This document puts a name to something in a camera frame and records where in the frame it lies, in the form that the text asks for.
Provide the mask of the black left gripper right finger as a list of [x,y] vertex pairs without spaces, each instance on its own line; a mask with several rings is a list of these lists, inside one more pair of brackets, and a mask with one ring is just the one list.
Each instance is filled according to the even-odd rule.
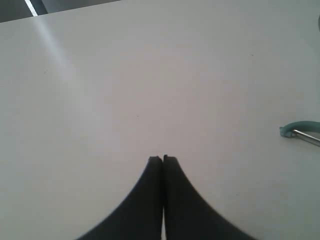
[[176,157],[163,158],[164,222],[168,240],[251,240],[196,191]]

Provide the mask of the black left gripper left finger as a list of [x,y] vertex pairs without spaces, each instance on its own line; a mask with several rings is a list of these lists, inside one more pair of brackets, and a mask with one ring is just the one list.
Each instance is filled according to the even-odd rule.
[[139,180],[102,222],[80,240],[160,240],[164,206],[163,161],[148,159]]

